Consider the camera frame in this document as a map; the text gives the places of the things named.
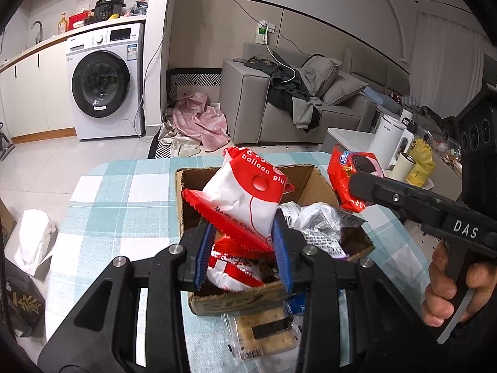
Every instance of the control panel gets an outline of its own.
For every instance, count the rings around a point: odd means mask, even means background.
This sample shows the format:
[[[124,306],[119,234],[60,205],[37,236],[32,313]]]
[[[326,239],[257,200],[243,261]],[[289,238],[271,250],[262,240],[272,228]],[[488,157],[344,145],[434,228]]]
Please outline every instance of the control panel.
[[[66,54],[75,53],[88,48],[97,48],[116,44],[122,41],[137,42],[140,36],[140,23],[117,25],[96,29],[68,38]]]

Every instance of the white cup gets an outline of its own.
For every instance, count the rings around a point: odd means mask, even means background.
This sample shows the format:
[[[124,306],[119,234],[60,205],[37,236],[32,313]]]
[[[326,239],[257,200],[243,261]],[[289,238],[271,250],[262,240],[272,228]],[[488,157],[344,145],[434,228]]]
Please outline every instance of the white cup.
[[[394,169],[392,169],[390,178],[395,179],[396,181],[405,182],[415,165],[416,161],[409,154],[402,152],[399,155],[399,159],[397,160]]]
[[[408,125],[409,121],[413,118],[413,113],[409,112],[407,109],[402,109],[401,122],[404,125]]]

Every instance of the yellow bag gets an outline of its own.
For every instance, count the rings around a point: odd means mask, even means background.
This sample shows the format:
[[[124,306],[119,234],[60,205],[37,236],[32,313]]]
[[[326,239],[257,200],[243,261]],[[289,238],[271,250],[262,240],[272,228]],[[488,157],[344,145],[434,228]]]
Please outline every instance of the yellow bag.
[[[407,179],[415,187],[422,187],[436,167],[431,158],[431,147],[423,139],[417,139],[413,142],[409,155],[416,161],[416,165]]]

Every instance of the faucet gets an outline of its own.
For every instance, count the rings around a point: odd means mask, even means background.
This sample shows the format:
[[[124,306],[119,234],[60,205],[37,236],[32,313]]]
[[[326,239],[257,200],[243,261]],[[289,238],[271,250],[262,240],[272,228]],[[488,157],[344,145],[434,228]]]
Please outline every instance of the faucet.
[[[43,25],[41,25],[40,21],[35,21],[35,22],[33,22],[33,26],[31,27],[31,29],[33,29],[36,24],[40,25],[40,40],[38,41],[38,39],[37,39],[38,42],[36,42],[36,43],[40,43],[42,41],[41,38],[42,38],[42,33],[43,33]]]

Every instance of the washing machine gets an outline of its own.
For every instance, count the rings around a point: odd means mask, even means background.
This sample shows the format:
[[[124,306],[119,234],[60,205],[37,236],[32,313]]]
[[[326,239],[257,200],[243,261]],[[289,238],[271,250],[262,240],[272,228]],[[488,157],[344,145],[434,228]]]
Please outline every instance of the washing machine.
[[[67,40],[67,72],[78,139],[143,135],[141,23]]]

